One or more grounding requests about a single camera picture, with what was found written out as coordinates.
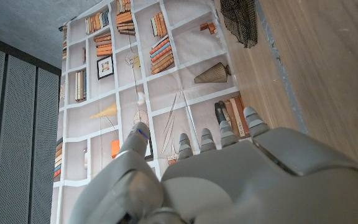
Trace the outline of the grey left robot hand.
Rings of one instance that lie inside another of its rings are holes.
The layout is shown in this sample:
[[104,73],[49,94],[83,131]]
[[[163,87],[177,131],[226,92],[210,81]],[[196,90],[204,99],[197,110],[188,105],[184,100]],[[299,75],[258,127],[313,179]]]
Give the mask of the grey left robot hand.
[[157,177],[144,156],[150,138],[136,123],[117,157],[82,191],[70,223],[358,223],[358,163],[288,128],[270,129],[244,109],[251,139],[220,123],[193,154],[180,136],[177,161]]

